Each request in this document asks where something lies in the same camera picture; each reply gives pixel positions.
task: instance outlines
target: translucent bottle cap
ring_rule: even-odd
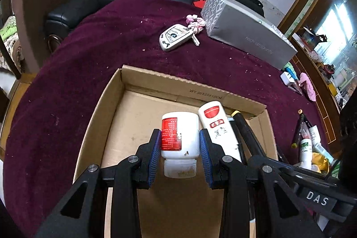
[[[164,174],[174,179],[186,179],[196,176],[197,160],[195,159],[165,159]]]

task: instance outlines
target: patterned box side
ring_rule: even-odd
[[[223,0],[206,0],[201,11],[202,18],[206,21],[207,35],[210,36],[217,19],[222,13],[225,2]]]

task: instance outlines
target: pink cloth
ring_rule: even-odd
[[[303,87],[310,101],[316,102],[316,93],[313,89],[312,83],[305,73],[300,74],[299,86]]]

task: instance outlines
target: red logo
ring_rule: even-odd
[[[220,111],[219,106],[213,106],[209,109],[206,109],[203,113],[205,114],[205,116],[207,118],[213,118],[213,117],[217,116],[219,111]]]
[[[224,124],[223,119],[218,119],[217,121],[212,122],[212,123],[210,124],[210,128],[215,128],[216,126],[218,126],[218,125],[220,125],[220,124]]]

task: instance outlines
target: green blanket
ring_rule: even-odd
[[[6,21],[4,27],[0,29],[0,35],[2,41],[5,41],[17,32],[16,18],[15,16],[10,16]]]

